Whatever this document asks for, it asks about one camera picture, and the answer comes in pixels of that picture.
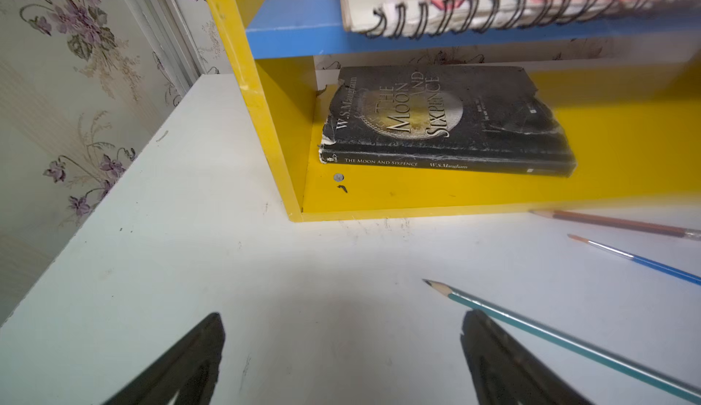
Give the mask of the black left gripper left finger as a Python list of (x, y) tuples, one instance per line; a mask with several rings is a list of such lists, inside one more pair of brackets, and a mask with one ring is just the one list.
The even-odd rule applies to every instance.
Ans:
[(217, 386), (225, 340), (221, 315), (209, 314), (106, 402), (210, 403)]

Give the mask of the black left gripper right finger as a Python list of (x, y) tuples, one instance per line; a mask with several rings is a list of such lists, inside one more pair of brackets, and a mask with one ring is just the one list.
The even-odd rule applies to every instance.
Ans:
[(480, 404), (588, 404), (481, 311), (465, 314), (461, 346)]

